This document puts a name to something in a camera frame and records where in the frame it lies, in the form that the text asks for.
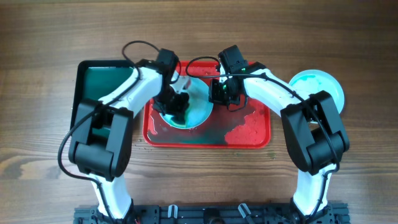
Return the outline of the large white plate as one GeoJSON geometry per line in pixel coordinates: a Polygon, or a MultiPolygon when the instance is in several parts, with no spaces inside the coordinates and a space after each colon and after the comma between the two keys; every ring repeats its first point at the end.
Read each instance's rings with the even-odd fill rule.
{"type": "Polygon", "coordinates": [[[171,84],[176,93],[187,93],[188,108],[182,119],[171,114],[160,117],[171,127],[177,129],[192,129],[204,123],[210,116],[213,103],[208,100],[209,86],[199,78],[180,76],[176,83],[171,84]]]}

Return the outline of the small white plate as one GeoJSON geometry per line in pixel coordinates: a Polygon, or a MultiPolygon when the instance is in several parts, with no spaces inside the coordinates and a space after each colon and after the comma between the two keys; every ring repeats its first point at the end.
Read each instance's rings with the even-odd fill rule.
{"type": "Polygon", "coordinates": [[[304,70],[296,74],[290,81],[289,85],[300,90],[306,90],[310,93],[318,93],[326,91],[329,93],[341,114],[345,106],[345,94],[342,86],[335,77],[322,70],[304,70]]]}

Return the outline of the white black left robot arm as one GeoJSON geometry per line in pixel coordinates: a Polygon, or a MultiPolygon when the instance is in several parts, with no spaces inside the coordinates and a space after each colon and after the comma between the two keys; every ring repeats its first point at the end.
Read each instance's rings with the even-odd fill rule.
{"type": "Polygon", "coordinates": [[[90,221],[134,223],[134,203],[127,192],[124,171],[129,163],[135,115],[154,100],[162,114],[183,121],[188,108],[188,94],[177,93],[181,63],[172,59],[86,60],[78,66],[78,83],[73,122],[65,141],[70,142],[68,157],[76,164],[82,180],[90,181],[99,205],[90,221]],[[108,95],[93,100],[83,97],[84,79],[91,68],[123,68],[130,76],[108,95]]]}

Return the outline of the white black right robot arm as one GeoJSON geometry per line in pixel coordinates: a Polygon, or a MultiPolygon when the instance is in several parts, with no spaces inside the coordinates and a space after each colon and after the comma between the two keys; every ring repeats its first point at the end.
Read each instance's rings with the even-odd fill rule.
{"type": "Polygon", "coordinates": [[[293,205],[306,222],[318,218],[327,206],[330,177],[339,171],[349,139],[333,97],[312,93],[277,78],[261,63],[234,73],[216,66],[220,78],[237,78],[246,96],[260,101],[282,121],[287,152],[298,168],[293,205]]]}

